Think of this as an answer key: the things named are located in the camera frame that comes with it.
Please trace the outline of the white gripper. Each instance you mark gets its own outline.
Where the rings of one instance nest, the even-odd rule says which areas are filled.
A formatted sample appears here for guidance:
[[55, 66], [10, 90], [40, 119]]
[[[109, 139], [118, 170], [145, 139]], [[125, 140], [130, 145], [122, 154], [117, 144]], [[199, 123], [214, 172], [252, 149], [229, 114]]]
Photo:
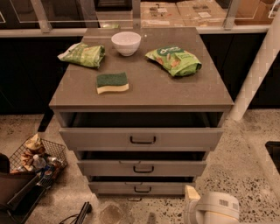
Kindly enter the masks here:
[[239, 201], [223, 192], [200, 196], [191, 185], [185, 186], [185, 224], [239, 224]]

